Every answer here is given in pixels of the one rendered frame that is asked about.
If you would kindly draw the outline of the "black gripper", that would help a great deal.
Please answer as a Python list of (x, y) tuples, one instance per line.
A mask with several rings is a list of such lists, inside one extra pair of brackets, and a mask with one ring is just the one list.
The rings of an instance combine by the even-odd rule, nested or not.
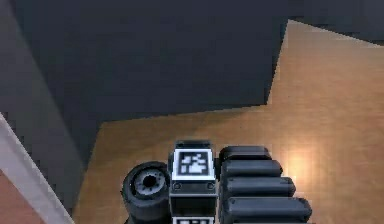
[(164, 162), (135, 166), (122, 183), (121, 196), (128, 212), (124, 224), (170, 224), (169, 183)]

